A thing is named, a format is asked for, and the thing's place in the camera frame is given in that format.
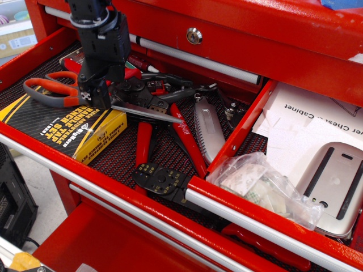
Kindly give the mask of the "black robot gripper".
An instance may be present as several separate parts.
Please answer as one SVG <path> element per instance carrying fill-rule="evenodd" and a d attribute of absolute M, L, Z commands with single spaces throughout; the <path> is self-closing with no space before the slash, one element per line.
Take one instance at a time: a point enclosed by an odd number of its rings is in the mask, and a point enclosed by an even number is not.
<path fill-rule="evenodd" d="M 122 82 L 130 55 L 128 22 L 119 11 L 73 11 L 70 16 L 81 38 L 85 60 L 78 75 L 82 99 L 107 110 L 111 99 L 105 80 Z"/>

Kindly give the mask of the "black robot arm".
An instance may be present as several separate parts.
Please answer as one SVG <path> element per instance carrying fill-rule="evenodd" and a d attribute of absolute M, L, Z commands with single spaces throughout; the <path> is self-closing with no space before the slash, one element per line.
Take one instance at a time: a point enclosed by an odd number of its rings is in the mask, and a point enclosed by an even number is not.
<path fill-rule="evenodd" d="M 71 24 L 78 30 L 85 58 L 78 74 L 82 97 L 98 109 L 109 109 L 106 81 L 122 82 L 131 52 L 126 15 L 111 1 L 68 1 Z"/>

